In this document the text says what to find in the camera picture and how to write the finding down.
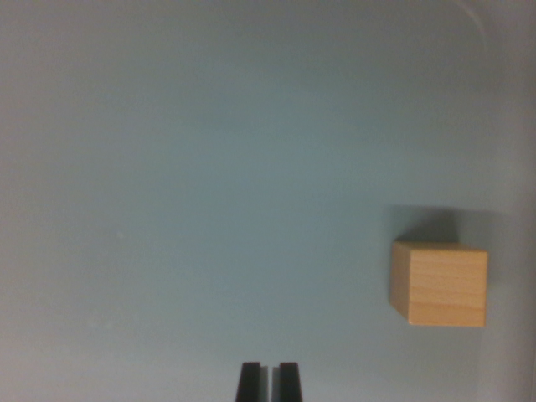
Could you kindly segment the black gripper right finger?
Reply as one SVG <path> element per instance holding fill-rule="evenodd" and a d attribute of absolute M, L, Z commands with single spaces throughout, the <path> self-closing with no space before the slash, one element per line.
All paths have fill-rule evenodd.
<path fill-rule="evenodd" d="M 298 363 L 284 362 L 272 369 L 271 401 L 302 402 Z"/>

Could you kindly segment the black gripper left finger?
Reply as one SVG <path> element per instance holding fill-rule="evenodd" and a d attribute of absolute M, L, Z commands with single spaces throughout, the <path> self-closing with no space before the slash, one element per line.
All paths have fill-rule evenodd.
<path fill-rule="evenodd" d="M 236 402 L 266 402 L 268 400 L 268 368 L 260 362 L 242 363 L 235 394 Z"/>

